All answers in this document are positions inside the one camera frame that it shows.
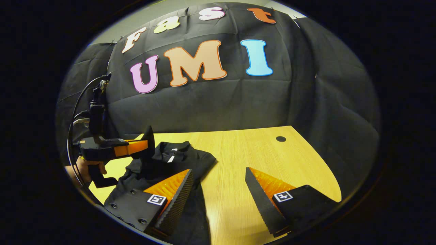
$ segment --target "wooden table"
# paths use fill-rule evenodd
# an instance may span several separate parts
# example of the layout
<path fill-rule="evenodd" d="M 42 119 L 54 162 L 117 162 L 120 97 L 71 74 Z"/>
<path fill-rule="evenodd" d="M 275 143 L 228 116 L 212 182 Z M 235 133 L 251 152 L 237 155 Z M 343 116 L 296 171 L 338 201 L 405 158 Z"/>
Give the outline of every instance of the wooden table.
<path fill-rule="evenodd" d="M 283 136 L 285 142 L 276 137 Z M 341 190 L 327 164 L 309 143 L 291 126 L 199 133 L 156 133 L 156 146 L 164 141 L 189 141 L 198 150 L 217 158 L 201 181 L 211 231 L 212 245 L 260 245 L 274 238 L 245 183 L 245 168 L 252 167 L 295 187 L 309 184 L 335 201 Z M 105 177 L 119 178 L 132 158 L 110 161 Z M 93 194 L 103 203 L 114 189 L 96 189 Z"/>

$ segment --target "pink letter u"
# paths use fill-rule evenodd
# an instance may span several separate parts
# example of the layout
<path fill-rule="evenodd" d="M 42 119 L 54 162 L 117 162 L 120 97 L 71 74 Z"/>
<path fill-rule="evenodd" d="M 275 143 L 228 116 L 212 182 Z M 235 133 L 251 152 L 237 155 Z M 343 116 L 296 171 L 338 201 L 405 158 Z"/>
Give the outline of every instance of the pink letter u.
<path fill-rule="evenodd" d="M 141 78 L 142 63 L 138 63 L 130 68 L 130 72 L 133 76 L 133 85 L 135 85 L 135 89 L 141 94 L 149 93 L 153 91 L 157 86 L 157 59 L 159 59 L 159 56 L 154 55 L 145 60 L 145 63 L 148 65 L 150 71 L 150 82 L 148 82 L 147 84 L 144 84 Z"/>

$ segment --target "letter m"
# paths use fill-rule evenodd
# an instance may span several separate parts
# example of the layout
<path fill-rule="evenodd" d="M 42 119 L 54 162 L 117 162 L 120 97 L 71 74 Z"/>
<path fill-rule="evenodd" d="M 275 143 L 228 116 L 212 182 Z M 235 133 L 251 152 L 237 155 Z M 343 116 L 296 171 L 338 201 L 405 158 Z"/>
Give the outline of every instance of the letter m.
<path fill-rule="evenodd" d="M 204 67 L 204 73 L 201 77 L 205 80 L 225 77 L 227 72 L 222 69 L 218 53 L 220 45 L 221 42 L 218 40 L 204 41 L 198 46 L 194 57 L 182 47 L 167 50 L 163 55 L 170 60 L 173 74 L 171 86 L 182 86 L 188 82 L 188 79 L 182 75 L 182 69 L 193 81 L 198 79 L 201 66 Z"/>

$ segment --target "blue letter i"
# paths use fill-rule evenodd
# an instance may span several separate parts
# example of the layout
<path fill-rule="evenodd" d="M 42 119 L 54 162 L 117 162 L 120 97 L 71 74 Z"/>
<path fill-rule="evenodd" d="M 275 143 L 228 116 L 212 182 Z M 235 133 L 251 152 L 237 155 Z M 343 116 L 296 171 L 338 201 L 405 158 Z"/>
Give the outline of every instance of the blue letter i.
<path fill-rule="evenodd" d="M 250 67 L 245 71 L 251 76 L 268 76 L 273 73 L 273 70 L 266 63 L 266 56 L 263 47 L 266 45 L 262 40 L 242 40 L 241 45 L 247 48 L 248 60 Z"/>

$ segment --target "hand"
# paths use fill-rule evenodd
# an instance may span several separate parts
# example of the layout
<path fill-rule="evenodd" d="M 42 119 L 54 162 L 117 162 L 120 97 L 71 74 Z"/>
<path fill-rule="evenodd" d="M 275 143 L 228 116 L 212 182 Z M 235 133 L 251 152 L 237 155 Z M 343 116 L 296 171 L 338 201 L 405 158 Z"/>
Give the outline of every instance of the hand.
<path fill-rule="evenodd" d="M 91 182 L 91 176 L 89 175 L 88 165 L 99 165 L 100 173 L 107 174 L 105 165 L 103 162 L 95 162 L 95 161 L 87 161 L 82 157 L 79 157 L 76 161 L 77 167 L 80 171 L 80 174 L 83 177 L 83 180 L 88 183 Z"/>

